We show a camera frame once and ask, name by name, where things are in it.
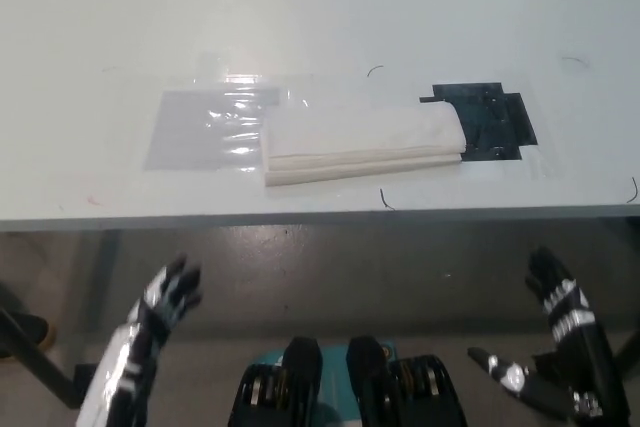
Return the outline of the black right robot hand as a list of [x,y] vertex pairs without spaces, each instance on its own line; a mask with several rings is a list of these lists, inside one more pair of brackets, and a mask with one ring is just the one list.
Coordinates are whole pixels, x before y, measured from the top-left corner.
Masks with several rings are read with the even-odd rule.
[[628,426],[631,410],[602,324],[576,278],[546,247],[534,250],[525,278],[546,316],[554,350],[529,369],[480,347],[468,356],[528,407],[576,426]]

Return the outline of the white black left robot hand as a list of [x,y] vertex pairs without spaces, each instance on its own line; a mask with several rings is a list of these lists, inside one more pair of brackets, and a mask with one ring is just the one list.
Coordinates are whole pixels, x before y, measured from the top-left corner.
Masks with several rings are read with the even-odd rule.
[[176,326],[202,299],[201,267],[179,255],[160,268],[113,332],[75,424],[145,426],[159,357]]

